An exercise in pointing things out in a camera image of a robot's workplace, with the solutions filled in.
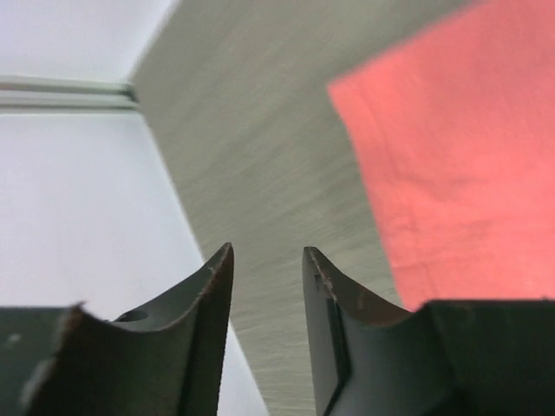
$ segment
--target red fabric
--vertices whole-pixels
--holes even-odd
[[[474,5],[330,96],[407,307],[555,296],[555,1]]]

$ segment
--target white surface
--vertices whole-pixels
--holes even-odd
[[[202,263],[139,114],[0,115],[0,304],[115,318]],[[219,415],[266,414],[231,330]]]
[[[0,75],[126,81],[176,0],[1,0]]]

